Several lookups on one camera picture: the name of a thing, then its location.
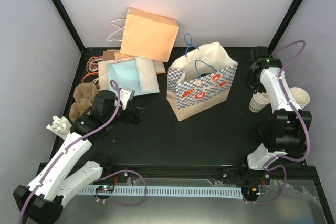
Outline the blue checkered paper bag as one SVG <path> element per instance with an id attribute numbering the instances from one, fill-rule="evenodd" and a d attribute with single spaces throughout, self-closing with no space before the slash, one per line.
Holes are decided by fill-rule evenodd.
<path id="1" fill-rule="evenodd" d="M 179 121 L 226 101 L 238 67 L 219 42 L 187 45 L 167 71 L 166 98 Z"/>

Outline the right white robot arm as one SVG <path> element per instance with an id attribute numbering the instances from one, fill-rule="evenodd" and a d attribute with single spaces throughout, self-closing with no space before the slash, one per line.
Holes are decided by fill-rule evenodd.
<path id="1" fill-rule="evenodd" d="M 239 179 L 245 184 L 258 177 L 257 171 L 270 171 L 270 164 L 280 158 L 303 162 L 309 156 L 312 115 L 304 111 L 292 96 L 285 78 L 286 68 L 287 65 L 274 58 L 267 47 L 252 49 L 246 80 L 254 91 L 249 107 L 252 112 L 260 112 L 265 105 L 257 98 L 266 94 L 272 114 L 266 124 L 256 127 L 261 144 L 245 158 L 245 167 L 238 171 Z"/>

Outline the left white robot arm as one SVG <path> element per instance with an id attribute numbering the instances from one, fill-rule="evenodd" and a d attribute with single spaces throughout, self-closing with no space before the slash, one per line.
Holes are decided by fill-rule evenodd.
<path id="1" fill-rule="evenodd" d="M 133 172 L 129 169 L 113 172 L 110 160 L 100 156 L 71 172 L 98 137 L 117 122 L 137 125 L 145 112 L 144 108 L 127 106 L 134 97 L 134 90 L 119 88 L 115 80 L 110 80 L 110 85 L 113 91 L 104 90 L 96 95 L 90 115 L 65 127 L 64 143 L 44 169 L 27 186 L 19 185 L 14 190 L 19 223 L 25 223 L 28 218 L 36 223 L 55 223 L 74 196 L 89 184 Z"/>

